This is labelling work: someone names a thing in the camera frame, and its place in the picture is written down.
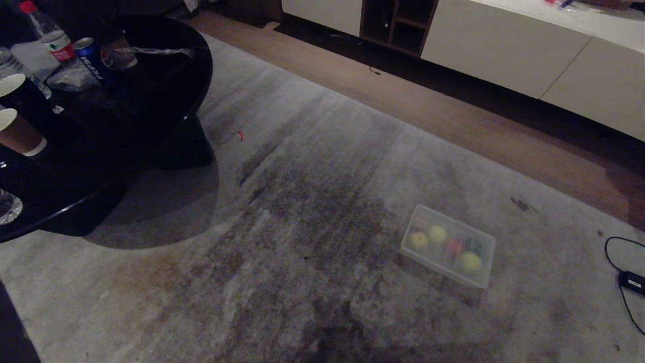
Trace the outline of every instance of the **wooden floor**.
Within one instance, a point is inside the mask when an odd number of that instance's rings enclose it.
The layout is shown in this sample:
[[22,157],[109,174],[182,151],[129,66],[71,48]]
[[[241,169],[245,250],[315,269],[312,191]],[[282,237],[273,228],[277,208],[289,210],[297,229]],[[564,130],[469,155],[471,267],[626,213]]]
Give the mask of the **wooden floor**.
[[273,31],[275,23],[260,29],[209,11],[186,22],[645,229],[645,176],[593,145],[579,147],[385,72],[378,76],[361,63]]

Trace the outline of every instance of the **open shelf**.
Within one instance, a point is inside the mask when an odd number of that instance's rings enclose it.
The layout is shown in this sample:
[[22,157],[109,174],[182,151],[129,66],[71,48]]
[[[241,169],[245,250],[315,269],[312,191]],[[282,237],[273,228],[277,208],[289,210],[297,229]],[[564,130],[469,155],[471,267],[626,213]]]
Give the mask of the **open shelf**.
[[362,20],[362,37],[387,43],[394,15],[394,0],[365,1]]
[[436,0],[399,0],[397,20],[425,28]]
[[397,22],[394,27],[392,45],[418,55],[421,52],[425,33],[426,31],[423,28]]

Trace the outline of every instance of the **transparent box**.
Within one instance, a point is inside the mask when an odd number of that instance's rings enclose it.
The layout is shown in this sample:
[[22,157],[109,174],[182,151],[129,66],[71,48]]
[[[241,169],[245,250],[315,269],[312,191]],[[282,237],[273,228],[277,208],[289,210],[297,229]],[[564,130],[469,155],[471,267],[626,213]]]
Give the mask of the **transparent box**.
[[469,287],[488,287],[495,238],[418,204],[401,242],[401,254]]

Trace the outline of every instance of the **black round table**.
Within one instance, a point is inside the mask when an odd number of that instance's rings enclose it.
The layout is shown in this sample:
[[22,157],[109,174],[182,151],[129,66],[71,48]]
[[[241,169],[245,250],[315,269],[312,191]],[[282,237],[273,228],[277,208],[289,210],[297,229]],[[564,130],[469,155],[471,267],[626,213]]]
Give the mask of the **black round table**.
[[[117,25],[133,47],[193,48],[195,55],[138,54],[138,68],[154,80],[156,91],[117,99],[114,107],[66,109],[61,115],[83,130],[79,141],[52,145],[36,159],[1,147],[0,187],[20,197],[24,207],[13,222],[0,226],[0,242],[38,229],[84,236],[105,219],[146,167],[181,170],[211,164],[213,151],[196,114],[213,72],[204,38],[167,17],[126,16]],[[102,87],[60,97],[77,105],[111,98]]]

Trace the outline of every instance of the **power adapter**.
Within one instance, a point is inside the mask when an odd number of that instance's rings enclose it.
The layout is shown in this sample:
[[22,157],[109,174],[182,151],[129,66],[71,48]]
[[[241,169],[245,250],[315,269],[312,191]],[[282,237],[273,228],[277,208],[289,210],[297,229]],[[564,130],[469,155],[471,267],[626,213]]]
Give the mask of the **power adapter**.
[[618,274],[618,284],[626,289],[645,296],[645,277],[631,271],[622,271]]

